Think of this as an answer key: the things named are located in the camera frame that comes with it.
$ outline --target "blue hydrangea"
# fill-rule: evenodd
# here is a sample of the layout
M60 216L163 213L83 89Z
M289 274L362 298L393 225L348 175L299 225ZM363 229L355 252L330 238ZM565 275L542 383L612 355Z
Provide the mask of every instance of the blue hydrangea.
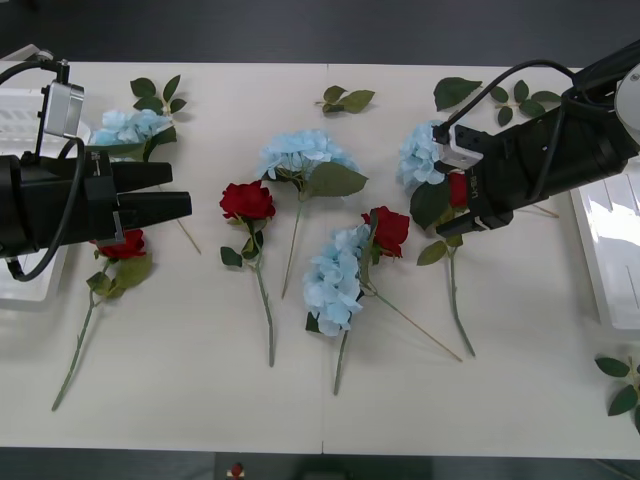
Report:
M358 258L369 238L369 225L338 230L322 255L311 259L313 269L303 278L304 301L318 320L318 328L335 337L350 330L351 316L362 310Z
M359 171L351 156L333 143L323 130L300 130L277 135L260 151L260 158L263 163L256 171L257 178L268 174L272 180L276 178L278 167L292 172L302 170L309 178L311 171L321 162L334 162Z
M169 128L171 119L153 110L124 113L112 110L102 115L102 127L93 132L93 145L122 145L144 143L157 133Z
M433 126L440 123L433 121L418 125L400 149L401 160L396 177L407 194L412 194L425 182L436 185L444 181L445 175L434 168L435 162L442 158L442 147L433 141Z

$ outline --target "red rose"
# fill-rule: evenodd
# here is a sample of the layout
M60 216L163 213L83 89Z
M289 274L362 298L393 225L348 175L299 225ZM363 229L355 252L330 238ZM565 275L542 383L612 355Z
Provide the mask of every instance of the red rose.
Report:
M225 211L224 218L236 216L252 218L255 220L273 217L276 209L273 206L273 197L268 188L261 188L262 182L256 180L250 184L235 185L230 183L222 192L220 206Z
M452 207L467 206L467 179L462 173L450 173L447 175L449 188L451 189L450 204Z
M387 207L374 209L378 215L378 227L373 241L384 250L382 254L388 257L402 257L400 245L409 235L409 217L392 212ZM363 213L362 218L367 225L371 223L369 214Z
M121 245L112 245L110 247L98 247L98 250L105 257L127 259L131 257L142 257L146 255L143 252L144 240L142 240L142 230L129 230L124 232L125 242Z

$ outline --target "rose stem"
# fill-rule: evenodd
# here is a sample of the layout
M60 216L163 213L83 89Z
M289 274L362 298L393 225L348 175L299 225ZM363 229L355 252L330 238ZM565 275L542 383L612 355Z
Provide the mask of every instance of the rose stem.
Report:
M109 261L106 262L104 268L102 269L102 273L106 273L109 268ZM93 300L93 290L89 289L89 310L87 311L87 315L84 317L84 325L82 326L82 332L80 332L80 336L78 337L78 342L76 346L76 353L73 355L73 360L71 360L71 366L69 367L69 373L67 373L67 377L64 379L64 383L60 388L60 392L56 397L56 401L53 402L53 406L51 407L51 411L55 412L60 404L62 403L62 399L67 393L67 388L69 387L69 382L71 381L71 377L73 376L73 372L76 368L76 363L78 362L78 357L80 356L80 349L82 348L82 342L84 341L84 336L87 333L87 327L89 326L89 320L91 320L91 314L93 313L93 309L100 305L100 302L97 303Z
M429 334L425 329L423 329L420 325L418 325L416 322L414 322L413 320L411 320L409 317L407 317L404 313L402 313L400 310L398 310L391 302L389 302L389 300L387 300L386 298L384 298L382 295L380 295L377 291L374 292L373 294L375 297L378 297L380 299L380 301L382 301L382 303L385 303L386 305L388 305L389 307L391 307L394 311L396 311L397 313L399 313L402 318L404 318L405 320L408 320L409 323L411 323L411 325L413 325L414 327L416 327L418 330L420 330L422 333L424 333L427 337L429 337L431 340L433 340L434 342L436 342L438 345L440 345L440 347L442 347L443 349L445 349L453 358L455 358L456 360L458 360L459 362L462 362L462 359L457 356L455 353L453 353L449 348L447 348L444 344L442 344L441 342L439 342L438 340L436 340L433 335Z
M342 343L340 344L340 354L338 355L338 366L336 367L336 380L333 384L333 394L338 395L338 390L340 390L340 380L342 378L342 357L344 356L344 347L347 344L347 336L349 335L349 330L345 330L342 335Z
M287 273L284 274L284 285L282 286L282 295L280 298L284 298L284 294L287 293L287 285L289 284L289 269L291 268L291 259L293 258L293 246L296 241L296 233L298 232L298 222L300 221L300 214L302 213L302 205L304 202L298 200L298 213L296 214L296 224L293 227L293 238L291 239L291 249L289 250L289 261L287 262Z
M464 344L467 346L467 350L472 357L476 356L476 352L473 350L471 346L471 342L469 341L469 337L467 337L467 332L464 331L464 327L462 326L462 322L460 321L460 315L458 314L458 302L456 301L456 271L455 271L455 263L454 258L456 256L456 251L458 247L454 248L453 251L449 255L450 267L449 267L449 275L451 277L451 309L453 310L453 319L456 321L456 325L458 326L458 330L460 331L460 335L462 335L462 340L464 340Z
M269 324L269 366L273 367L275 363L275 352L273 349L273 320L271 319L271 310L269 310L269 295L264 289L264 283L262 282L262 272L260 270L260 262L262 261L262 247L256 240L256 237L251 231L251 238L253 238L253 244L258 247L258 260L256 262L256 276L258 277L258 285L260 285L260 295L262 295L262 303L264 303L264 309L267 312L267 323Z

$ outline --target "white basket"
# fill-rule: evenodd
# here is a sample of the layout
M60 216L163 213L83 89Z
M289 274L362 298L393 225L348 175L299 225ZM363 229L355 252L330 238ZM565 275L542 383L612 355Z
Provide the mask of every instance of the white basket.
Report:
M23 152L35 149L40 123L37 114L42 108L42 101L40 90L0 88L0 155L15 155L20 158ZM81 121L78 136L86 143L90 134L87 125ZM41 155L57 157L66 142L64 138L45 134ZM73 158L75 152L74 147L69 157ZM38 253L19 257L23 269L31 270L45 252L46 250L40 250ZM66 247L59 248L46 270L27 283L15 281L2 265L4 262L0 262L0 308L40 310L46 307L58 290L66 253Z

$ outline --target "tabletop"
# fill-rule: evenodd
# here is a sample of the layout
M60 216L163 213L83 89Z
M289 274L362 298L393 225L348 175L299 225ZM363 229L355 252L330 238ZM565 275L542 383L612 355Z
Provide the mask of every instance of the tabletop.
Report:
M615 385L593 362L630 351L598 324L568 194L526 208L503 229L471 234L457 254L458 304L477 358L459 364L372 299L353 322L341 391L333 396L337 341L304 331L301 277L334 228L386 205L408 213L395 181L398 148L416 124L445 119L432 92L443 77L487 82L498 67L73 63L87 91L92 127L101 113L130 110L129 80L164 84L182 75L189 103L176 114L178 143L154 160L173 164L166 189L187 190L193 215L146 229L152 276L97 311L72 386L50 411L87 308L84 280L99 267L92 247L69 249L56 300L46 312L0 311L0 445L189 449L291 453L640 458L627 415L608 418ZM8 86L39 88L28 72ZM568 81L529 69L532 89L561 92ZM359 115L325 118L324 89L371 89ZM485 100L465 122L495 133ZM516 115L517 121L524 120ZM276 363L267 365L266 327L250 272L229 272L219 247L242 241L218 202L229 182L253 179L258 152L281 132L325 128L354 155L366 188L344 202L314 199L298 232L292 282L279 299L295 218L287 185L270 185L278 216L265 244L265 281L276 325ZM432 239L412 224L404 258L383 261L372 279L387 298L458 354L444 264L416 267Z

